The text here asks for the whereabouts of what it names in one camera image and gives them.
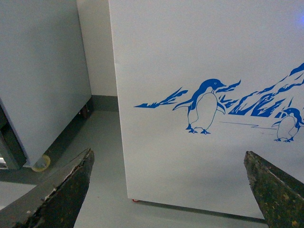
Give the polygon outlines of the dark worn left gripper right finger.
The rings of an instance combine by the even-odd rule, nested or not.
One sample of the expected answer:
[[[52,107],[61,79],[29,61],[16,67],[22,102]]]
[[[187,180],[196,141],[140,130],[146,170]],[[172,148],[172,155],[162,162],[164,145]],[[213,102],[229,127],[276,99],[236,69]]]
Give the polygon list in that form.
[[[270,228],[304,226],[304,184],[253,151],[244,166],[251,191]]]

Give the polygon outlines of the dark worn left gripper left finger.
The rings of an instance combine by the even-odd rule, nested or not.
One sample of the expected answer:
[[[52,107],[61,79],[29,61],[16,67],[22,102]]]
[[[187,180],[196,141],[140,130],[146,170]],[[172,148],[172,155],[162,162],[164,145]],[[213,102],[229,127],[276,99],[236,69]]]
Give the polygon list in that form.
[[[0,211],[2,228],[72,228],[85,200],[95,161],[87,148],[43,183]]]

